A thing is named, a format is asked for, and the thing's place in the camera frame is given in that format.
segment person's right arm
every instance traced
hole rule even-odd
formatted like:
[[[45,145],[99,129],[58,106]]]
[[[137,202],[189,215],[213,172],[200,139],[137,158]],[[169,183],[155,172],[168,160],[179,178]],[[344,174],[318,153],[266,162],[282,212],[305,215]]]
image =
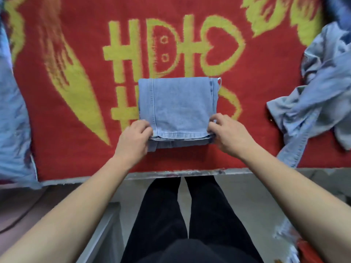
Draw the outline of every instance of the person's right arm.
[[[222,114],[210,120],[218,147],[248,166],[323,260],[351,262],[351,208],[268,153],[238,121]]]

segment person's left hand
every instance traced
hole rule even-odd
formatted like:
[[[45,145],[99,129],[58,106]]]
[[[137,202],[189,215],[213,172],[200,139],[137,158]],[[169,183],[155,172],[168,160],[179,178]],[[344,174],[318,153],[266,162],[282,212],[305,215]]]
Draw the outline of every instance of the person's left hand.
[[[113,157],[122,159],[123,163],[132,168],[147,154],[147,140],[152,133],[146,120],[133,122],[119,137]]]

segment forearm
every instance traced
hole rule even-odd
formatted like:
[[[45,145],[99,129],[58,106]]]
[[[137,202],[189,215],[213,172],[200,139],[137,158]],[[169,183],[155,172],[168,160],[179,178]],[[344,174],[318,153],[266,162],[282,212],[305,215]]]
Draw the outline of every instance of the forearm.
[[[351,208],[260,146],[243,161],[326,262],[349,262]]]
[[[46,214],[0,262],[74,262],[128,170],[122,160],[109,160]]]

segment person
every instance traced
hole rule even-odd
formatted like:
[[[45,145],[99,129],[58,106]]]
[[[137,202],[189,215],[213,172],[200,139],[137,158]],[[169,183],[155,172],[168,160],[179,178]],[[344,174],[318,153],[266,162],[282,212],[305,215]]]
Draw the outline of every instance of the person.
[[[269,154],[229,116],[213,115],[208,130],[216,134],[220,150],[243,161],[266,186],[324,262],[350,262],[348,205]],[[146,155],[151,135],[146,121],[127,127],[114,156],[8,249],[0,263],[75,262],[116,189]],[[144,196],[122,262],[262,263],[214,177],[186,181],[192,197],[189,239],[177,203],[180,178],[156,179]]]

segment hand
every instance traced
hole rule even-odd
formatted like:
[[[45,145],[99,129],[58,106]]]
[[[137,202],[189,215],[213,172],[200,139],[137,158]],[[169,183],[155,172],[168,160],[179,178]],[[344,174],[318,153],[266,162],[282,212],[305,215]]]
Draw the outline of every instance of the hand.
[[[119,137],[114,158],[122,159],[129,168],[147,154],[147,140],[152,136],[149,122],[138,120],[127,127]]]
[[[215,144],[218,148],[235,158],[243,160],[249,154],[248,151],[258,147],[245,126],[228,115],[212,115],[208,130],[216,134]]]

